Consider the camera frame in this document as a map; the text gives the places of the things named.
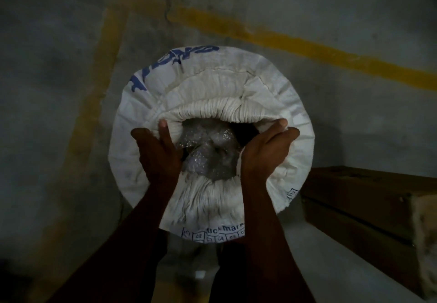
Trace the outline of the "person's left hand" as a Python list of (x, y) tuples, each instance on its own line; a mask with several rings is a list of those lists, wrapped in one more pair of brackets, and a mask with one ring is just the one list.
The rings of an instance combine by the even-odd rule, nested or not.
[(139, 148), (139, 161), (150, 184), (174, 189), (182, 168), (183, 151), (176, 146), (175, 150), (166, 150), (160, 137), (146, 128), (135, 128), (130, 134)]

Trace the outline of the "person's right hand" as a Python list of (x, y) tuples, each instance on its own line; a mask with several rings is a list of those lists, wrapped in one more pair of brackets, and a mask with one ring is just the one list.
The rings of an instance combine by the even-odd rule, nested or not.
[(299, 137), (300, 131), (297, 128), (287, 126), (287, 134), (288, 149), (258, 149), (257, 136), (246, 145), (241, 157), (242, 184), (266, 183), (274, 170), (285, 161), (290, 147)]

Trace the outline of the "white woven sack blue print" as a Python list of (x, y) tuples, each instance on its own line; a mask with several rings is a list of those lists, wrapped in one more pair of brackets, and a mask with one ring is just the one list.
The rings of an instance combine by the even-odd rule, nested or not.
[[(252, 123), (261, 133), (285, 118), (300, 136), (284, 162), (267, 180), (276, 213), (298, 195), (313, 162), (315, 135), (309, 115), (291, 82), (265, 57), (228, 46), (194, 46), (170, 50), (137, 71), (122, 92), (108, 160), (116, 184), (135, 207), (150, 185), (130, 132), (147, 128), (158, 136), (160, 119), (168, 124), (174, 144), (182, 142), (183, 122), (218, 119)], [(159, 228), (200, 244), (219, 244), (244, 237), (244, 207), (236, 174), (212, 180), (201, 174), (179, 175), (177, 187)]]

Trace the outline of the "person's right forearm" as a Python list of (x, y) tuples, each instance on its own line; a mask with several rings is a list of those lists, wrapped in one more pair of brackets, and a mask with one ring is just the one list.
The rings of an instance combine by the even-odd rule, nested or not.
[(267, 193), (242, 178), (245, 237), (225, 244), (208, 303), (316, 303)]

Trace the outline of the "person's left forearm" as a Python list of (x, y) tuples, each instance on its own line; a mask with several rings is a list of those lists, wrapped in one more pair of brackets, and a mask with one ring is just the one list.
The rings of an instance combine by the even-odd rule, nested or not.
[(151, 303), (156, 268), (165, 255), (159, 230), (177, 179), (153, 182), (110, 238), (47, 303)]

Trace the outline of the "clear plastic liner bag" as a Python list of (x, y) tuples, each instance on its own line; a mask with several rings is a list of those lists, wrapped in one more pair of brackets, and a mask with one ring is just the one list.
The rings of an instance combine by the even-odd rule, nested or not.
[(243, 148), (259, 134), (253, 123), (231, 123), (216, 118), (185, 120), (177, 146), (183, 150), (182, 172), (212, 181), (236, 175)]

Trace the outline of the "beige fuzzy sack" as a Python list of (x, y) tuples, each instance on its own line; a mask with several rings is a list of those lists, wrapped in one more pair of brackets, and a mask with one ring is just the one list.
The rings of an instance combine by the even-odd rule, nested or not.
[(437, 297), (437, 195), (414, 196), (411, 208), (419, 277), (429, 299)]

